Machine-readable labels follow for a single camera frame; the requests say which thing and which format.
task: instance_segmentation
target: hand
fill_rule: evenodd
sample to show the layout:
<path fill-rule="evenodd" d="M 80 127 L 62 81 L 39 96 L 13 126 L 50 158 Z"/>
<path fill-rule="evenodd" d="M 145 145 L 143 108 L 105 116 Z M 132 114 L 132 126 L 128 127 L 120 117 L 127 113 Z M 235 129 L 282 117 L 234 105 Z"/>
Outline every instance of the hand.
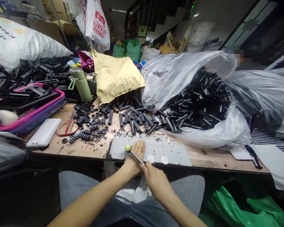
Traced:
<path fill-rule="evenodd" d="M 146 143 L 144 140 L 138 140 L 133 144 L 132 151 L 143 161 Z M 130 179 L 140 175 L 142 173 L 139 167 L 140 163 L 133 157 L 131 153 L 128 153 L 123 166 L 121 167 L 126 173 L 129 174 Z"/>
<path fill-rule="evenodd" d="M 175 195 L 170 183 L 162 170 L 152 166 L 150 162 L 146 162 L 146 167 L 140 165 L 145 178 L 148 182 L 148 187 L 154 197 L 162 203 L 162 201 L 172 195 Z"/>

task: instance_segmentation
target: plastic basket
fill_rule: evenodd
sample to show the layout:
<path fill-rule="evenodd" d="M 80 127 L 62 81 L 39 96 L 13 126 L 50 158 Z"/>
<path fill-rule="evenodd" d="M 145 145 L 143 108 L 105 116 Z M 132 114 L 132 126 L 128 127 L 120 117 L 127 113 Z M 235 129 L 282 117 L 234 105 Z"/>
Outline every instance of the plastic basket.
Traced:
<path fill-rule="evenodd" d="M 42 83 L 34 83 L 33 85 L 43 87 Z M 22 91 L 26 88 L 27 86 L 16 91 Z M 31 132 L 35 127 L 37 127 L 39 124 L 41 124 L 43 121 L 45 121 L 52 114 L 54 114 L 57 110 L 61 109 L 65 105 L 64 92 L 58 89 L 54 89 L 54 92 L 60 93 L 60 96 L 41 106 L 40 108 L 32 111 L 31 113 L 19 119 L 18 121 L 7 126 L 0 126 L 0 131 L 7 131 L 18 134 L 27 134 Z"/>

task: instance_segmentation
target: green cap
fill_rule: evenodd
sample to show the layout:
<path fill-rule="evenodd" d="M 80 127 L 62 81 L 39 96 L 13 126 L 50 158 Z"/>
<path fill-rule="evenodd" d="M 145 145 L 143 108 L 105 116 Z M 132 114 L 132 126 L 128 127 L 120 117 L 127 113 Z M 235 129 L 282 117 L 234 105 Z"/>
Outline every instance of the green cap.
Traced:
<path fill-rule="evenodd" d="M 131 146 L 130 146 L 129 144 L 127 144 L 127 145 L 125 146 L 125 150 L 126 150 L 126 151 L 130 151 L 130 149 L 131 149 Z"/>

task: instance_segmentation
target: white power bank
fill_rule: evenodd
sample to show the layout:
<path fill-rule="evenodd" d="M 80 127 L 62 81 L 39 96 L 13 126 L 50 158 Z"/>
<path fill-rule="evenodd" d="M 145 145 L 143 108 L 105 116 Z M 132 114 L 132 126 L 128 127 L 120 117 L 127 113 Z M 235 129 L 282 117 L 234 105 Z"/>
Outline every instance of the white power bank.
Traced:
<path fill-rule="evenodd" d="M 50 143 L 57 128 L 61 124 L 60 118 L 46 119 L 35 134 L 26 143 L 26 147 L 45 147 Z"/>

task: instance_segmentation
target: pink basket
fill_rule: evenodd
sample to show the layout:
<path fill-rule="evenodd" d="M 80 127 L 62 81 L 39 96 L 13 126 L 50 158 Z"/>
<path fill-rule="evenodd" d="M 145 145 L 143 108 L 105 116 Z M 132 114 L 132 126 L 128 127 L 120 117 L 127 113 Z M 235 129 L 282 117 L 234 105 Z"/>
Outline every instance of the pink basket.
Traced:
<path fill-rule="evenodd" d="M 37 85 L 39 87 L 43 87 L 42 83 L 34 83 L 33 85 L 34 86 Z M 23 88 L 20 88 L 20 89 L 18 89 L 16 91 L 23 91 L 26 88 L 27 88 L 27 86 L 23 87 Z M 54 89 L 54 92 L 58 92 L 58 93 L 60 93 L 60 95 L 57 98 L 55 98 L 54 100 L 50 101 L 49 103 L 47 103 L 47 104 L 41 106 L 40 108 L 30 112 L 28 115 L 24 116 L 23 118 L 20 118 L 16 122 L 14 122 L 14 123 L 12 123 L 10 125 L 7 125 L 7 126 L 0 126 L 0 131 L 14 131 L 15 128 L 20 127 L 25 122 L 30 121 L 34 116 L 39 115 L 45 109 L 48 109 L 52 105 L 55 105 L 56 103 L 61 101 L 61 99 L 64 99 L 65 94 L 64 94 L 63 91 L 60 91 L 58 89 Z"/>

